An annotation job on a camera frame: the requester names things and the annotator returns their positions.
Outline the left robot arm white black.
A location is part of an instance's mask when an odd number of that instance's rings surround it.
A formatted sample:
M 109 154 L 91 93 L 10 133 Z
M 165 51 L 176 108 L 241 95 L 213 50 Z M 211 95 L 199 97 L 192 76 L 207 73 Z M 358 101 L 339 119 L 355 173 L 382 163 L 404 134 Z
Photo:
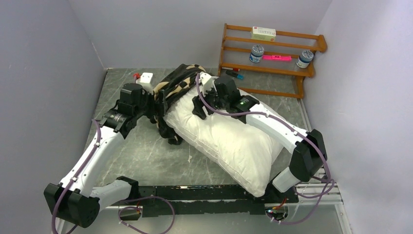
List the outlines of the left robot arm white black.
M 138 181 L 125 176 L 103 187 L 94 184 L 115 149 L 137 126 L 138 119 L 153 116 L 154 108 L 152 85 L 126 83 L 115 106 L 101 120 L 93 120 L 96 133 L 81 158 L 58 184 L 50 183 L 44 190 L 53 233 L 57 233 L 58 218 L 87 228 L 106 207 L 120 201 L 132 205 L 142 199 Z

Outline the black pillowcase with beige flowers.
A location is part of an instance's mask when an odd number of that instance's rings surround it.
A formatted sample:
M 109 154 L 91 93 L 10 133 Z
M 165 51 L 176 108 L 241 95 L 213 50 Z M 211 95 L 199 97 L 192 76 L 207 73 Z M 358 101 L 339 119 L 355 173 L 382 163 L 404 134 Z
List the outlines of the black pillowcase with beige flowers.
M 153 90 L 154 115 L 150 117 L 150 122 L 156 124 L 159 135 L 167 139 L 170 145 L 180 145 L 183 139 L 172 127 L 167 125 L 165 121 L 166 114 L 175 102 L 195 86 L 197 74 L 205 71 L 205 68 L 198 64 L 181 64 L 161 80 Z M 168 110 L 163 117 L 158 117 L 156 113 L 156 97 L 159 90 L 165 90 L 165 97 L 168 103 Z

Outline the white pillow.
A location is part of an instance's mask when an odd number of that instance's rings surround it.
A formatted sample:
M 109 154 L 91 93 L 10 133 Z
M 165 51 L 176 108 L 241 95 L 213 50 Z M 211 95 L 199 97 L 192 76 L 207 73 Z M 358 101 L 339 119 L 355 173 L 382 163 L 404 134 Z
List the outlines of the white pillow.
M 172 138 L 182 138 L 205 154 L 254 197 L 263 196 L 284 146 L 229 116 L 214 113 L 202 120 L 192 113 L 192 98 L 197 94 L 195 87 L 189 88 L 163 117 Z

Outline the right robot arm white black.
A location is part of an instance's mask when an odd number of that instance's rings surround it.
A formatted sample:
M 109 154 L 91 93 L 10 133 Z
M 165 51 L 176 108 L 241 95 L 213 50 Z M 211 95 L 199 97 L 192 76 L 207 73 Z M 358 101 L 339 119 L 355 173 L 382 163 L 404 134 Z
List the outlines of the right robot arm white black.
M 211 114 L 230 116 L 263 131 L 292 155 L 289 165 L 272 179 L 267 190 L 273 202 L 282 201 L 290 188 L 310 181 L 321 167 L 327 166 L 319 131 L 307 131 L 277 117 L 255 97 L 242 95 L 231 78 L 201 72 L 196 75 L 195 87 L 198 93 L 193 99 L 195 115 L 201 119 Z

